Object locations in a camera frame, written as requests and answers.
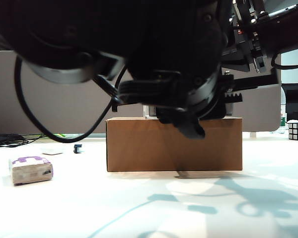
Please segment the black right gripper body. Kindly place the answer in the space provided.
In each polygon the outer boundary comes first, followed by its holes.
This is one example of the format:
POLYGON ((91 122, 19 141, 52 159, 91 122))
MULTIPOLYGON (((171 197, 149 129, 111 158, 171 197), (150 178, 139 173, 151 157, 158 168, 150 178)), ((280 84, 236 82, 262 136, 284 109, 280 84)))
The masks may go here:
POLYGON ((266 17, 266 9, 262 0, 234 0, 235 14, 234 33, 236 49, 241 54, 244 71, 250 70, 252 64, 257 73, 266 71, 264 53, 262 52, 259 36, 254 26, 266 17))

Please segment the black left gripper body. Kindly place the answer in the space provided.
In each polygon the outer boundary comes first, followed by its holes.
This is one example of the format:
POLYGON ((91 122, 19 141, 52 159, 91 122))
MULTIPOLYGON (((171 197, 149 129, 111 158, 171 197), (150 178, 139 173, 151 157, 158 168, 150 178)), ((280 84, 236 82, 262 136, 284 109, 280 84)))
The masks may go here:
POLYGON ((267 75, 235 79, 232 74, 222 75, 218 80, 219 97, 214 107, 206 115, 206 119, 222 119, 233 114, 235 103, 243 102, 241 91, 256 89, 262 86, 278 84, 278 74, 275 68, 267 75))

